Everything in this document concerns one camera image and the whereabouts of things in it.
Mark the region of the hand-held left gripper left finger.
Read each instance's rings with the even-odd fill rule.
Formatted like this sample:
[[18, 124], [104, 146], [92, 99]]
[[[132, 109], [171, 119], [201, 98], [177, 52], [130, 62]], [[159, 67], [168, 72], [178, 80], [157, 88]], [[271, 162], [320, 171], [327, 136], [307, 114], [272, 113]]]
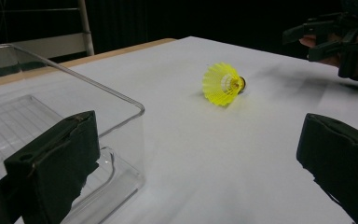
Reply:
[[25, 224], [60, 224], [100, 158], [96, 116], [65, 118], [9, 158], [9, 217]]

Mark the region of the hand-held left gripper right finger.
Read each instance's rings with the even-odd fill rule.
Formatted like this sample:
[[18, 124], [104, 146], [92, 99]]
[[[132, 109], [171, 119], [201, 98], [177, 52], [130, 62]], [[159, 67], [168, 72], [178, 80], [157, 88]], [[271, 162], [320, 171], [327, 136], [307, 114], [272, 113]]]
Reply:
[[296, 159], [314, 182], [358, 224], [358, 130], [336, 119], [307, 114]]

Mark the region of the clear plastic container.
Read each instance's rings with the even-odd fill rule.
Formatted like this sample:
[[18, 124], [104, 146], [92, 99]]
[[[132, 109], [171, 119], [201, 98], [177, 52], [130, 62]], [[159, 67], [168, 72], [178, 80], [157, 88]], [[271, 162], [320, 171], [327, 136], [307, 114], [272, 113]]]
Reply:
[[106, 224], [145, 182], [142, 104], [0, 45], [0, 224]]

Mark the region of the yellow shuttlecock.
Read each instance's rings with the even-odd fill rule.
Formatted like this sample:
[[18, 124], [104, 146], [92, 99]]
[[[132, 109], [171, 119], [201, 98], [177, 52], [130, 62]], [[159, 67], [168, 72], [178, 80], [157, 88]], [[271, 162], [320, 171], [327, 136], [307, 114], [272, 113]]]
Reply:
[[244, 77], [227, 63], [215, 63], [203, 75], [202, 92], [212, 104], [227, 106], [247, 87]]

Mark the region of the metal stand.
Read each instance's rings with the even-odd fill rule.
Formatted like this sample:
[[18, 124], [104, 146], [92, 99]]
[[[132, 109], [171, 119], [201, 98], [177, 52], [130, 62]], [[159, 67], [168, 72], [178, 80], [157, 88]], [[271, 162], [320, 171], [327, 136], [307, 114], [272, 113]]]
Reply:
[[45, 58], [91, 55], [85, 0], [0, 0], [0, 44]]

